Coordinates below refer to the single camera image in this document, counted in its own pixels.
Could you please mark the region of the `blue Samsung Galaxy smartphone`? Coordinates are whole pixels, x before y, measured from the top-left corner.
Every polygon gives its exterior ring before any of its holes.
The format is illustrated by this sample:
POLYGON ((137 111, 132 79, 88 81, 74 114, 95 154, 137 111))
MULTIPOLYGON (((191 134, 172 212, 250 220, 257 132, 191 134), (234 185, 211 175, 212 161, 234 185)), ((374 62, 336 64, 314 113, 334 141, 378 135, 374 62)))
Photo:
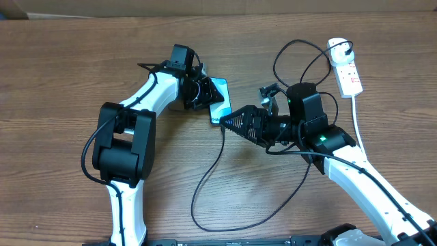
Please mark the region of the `blue Samsung Galaxy smartphone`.
POLYGON ((223 96, 222 102, 215 102, 210 105, 210 122, 212 125, 218 126, 220 124, 220 119, 232 112, 231 102, 229 98, 227 80, 212 77, 212 82, 216 86, 218 92, 223 96))

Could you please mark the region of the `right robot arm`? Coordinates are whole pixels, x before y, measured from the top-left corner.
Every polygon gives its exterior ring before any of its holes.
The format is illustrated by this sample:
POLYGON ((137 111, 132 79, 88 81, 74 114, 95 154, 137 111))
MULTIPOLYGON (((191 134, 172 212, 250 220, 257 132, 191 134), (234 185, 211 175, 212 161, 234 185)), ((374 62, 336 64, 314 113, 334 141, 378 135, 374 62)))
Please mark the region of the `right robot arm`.
POLYGON ((368 216, 386 245, 435 245, 436 220, 405 199, 366 159, 353 138, 328 123, 313 83, 286 91, 288 115, 247 105, 220 123, 270 152, 276 143, 292 142, 308 164, 338 184, 368 216))

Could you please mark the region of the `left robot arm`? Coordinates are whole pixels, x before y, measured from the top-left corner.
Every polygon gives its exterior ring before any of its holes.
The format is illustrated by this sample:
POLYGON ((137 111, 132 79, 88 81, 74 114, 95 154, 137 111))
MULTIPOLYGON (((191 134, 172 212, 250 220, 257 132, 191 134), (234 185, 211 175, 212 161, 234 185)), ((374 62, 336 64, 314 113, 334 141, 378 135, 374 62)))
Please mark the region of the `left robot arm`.
POLYGON ((93 150, 92 165, 100 172, 96 182, 110 195, 113 231, 105 245, 146 244, 143 188, 154 163, 156 120, 164 109, 180 99, 185 110, 209 109, 213 125, 231 113, 227 81, 208 76, 190 47, 175 44, 169 59, 140 67, 148 71, 145 84, 122 102, 103 104, 81 155, 84 165, 87 150, 93 150))

